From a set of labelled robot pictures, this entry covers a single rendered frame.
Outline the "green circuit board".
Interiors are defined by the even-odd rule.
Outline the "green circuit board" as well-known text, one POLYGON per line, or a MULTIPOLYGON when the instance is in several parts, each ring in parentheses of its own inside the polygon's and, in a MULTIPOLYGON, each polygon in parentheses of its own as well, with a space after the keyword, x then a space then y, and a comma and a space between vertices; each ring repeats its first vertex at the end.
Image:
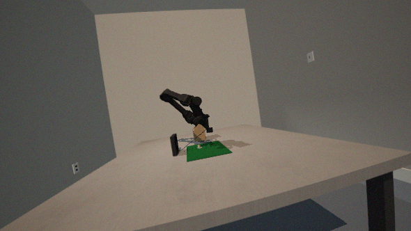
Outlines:
POLYGON ((219 141, 187 146, 187 162, 232 153, 219 141))

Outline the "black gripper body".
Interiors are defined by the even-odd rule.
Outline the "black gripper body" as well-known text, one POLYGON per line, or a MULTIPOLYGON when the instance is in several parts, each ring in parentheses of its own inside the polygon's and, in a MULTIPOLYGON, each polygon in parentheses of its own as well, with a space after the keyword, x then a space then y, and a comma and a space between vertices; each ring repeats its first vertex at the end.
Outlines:
POLYGON ((193 123, 196 124, 197 122, 201 122, 202 120, 209 118, 208 114, 203 114, 202 109, 201 108, 197 108, 193 111, 193 115, 196 116, 195 119, 193 119, 193 123))

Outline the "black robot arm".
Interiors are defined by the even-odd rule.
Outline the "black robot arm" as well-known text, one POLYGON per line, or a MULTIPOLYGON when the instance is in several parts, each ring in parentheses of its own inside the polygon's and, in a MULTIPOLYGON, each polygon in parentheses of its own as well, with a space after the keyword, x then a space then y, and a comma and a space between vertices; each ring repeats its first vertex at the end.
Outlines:
MULTIPOLYGON (((175 93, 168 88, 164 90, 160 94, 160 99, 164 102, 170 103, 173 107, 175 107, 179 112, 182 113, 183 118, 190 123, 191 125, 194 124, 192 121, 193 119, 196 118, 195 115, 191 111, 185 110, 179 103, 177 103, 175 100, 178 100, 183 106, 189 106, 192 111, 194 111, 197 108, 200 108, 199 106, 202 103, 202 99, 200 97, 194 97, 193 95, 187 95, 187 94, 178 94, 175 93), (174 100, 175 99, 175 100, 174 100)), ((197 122, 199 123, 199 122, 197 122)), ((198 124, 194 124, 197 126, 198 124)))

